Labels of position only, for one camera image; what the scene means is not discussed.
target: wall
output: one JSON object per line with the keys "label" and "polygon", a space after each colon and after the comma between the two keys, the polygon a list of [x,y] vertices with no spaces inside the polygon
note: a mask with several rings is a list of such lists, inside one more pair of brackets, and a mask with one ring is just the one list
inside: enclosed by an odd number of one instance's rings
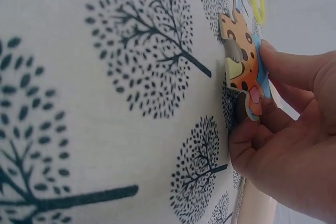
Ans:
{"label": "wall", "polygon": [[[335,50],[336,0],[266,0],[264,38],[278,50],[293,54],[319,54]],[[285,110],[298,115],[287,104]],[[321,222],[278,205],[274,224]]]}

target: cartoon tongue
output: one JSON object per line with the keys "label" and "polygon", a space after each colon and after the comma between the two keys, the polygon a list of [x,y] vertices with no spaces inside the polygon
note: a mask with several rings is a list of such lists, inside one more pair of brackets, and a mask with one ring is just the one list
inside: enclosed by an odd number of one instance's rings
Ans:
{"label": "cartoon tongue", "polygon": [[259,97],[259,92],[256,86],[253,86],[253,88],[251,88],[250,97],[255,104],[259,103],[260,97]]}

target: fabric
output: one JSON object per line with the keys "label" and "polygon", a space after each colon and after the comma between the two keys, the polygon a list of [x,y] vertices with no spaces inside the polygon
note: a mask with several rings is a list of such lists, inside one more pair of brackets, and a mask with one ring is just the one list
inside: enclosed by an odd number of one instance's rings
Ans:
{"label": "fabric", "polygon": [[237,220],[243,180],[227,136],[238,94],[218,28],[231,0],[0,8],[0,223]]}

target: hand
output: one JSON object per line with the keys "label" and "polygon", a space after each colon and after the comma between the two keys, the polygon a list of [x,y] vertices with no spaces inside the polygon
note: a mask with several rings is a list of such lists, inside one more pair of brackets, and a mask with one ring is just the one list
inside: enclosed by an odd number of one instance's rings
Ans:
{"label": "hand", "polygon": [[300,117],[263,99],[260,122],[245,119],[230,135],[233,167],[278,202],[336,223],[336,52],[290,55],[262,41],[260,53]]}

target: jigsaw puzzle piece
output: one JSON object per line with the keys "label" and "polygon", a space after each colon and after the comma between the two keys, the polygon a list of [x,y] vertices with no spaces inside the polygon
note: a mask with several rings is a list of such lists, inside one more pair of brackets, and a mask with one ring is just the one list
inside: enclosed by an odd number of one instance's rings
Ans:
{"label": "jigsaw puzzle piece", "polygon": [[222,38],[229,44],[236,44],[236,53],[228,53],[226,58],[226,78],[228,87],[246,93],[246,113],[252,120],[261,116],[261,99],[270,98],[268,74],[261,61],[259,47],[261,40],[253,35],[238,9],[234,9],[235,20],[219,14]]}

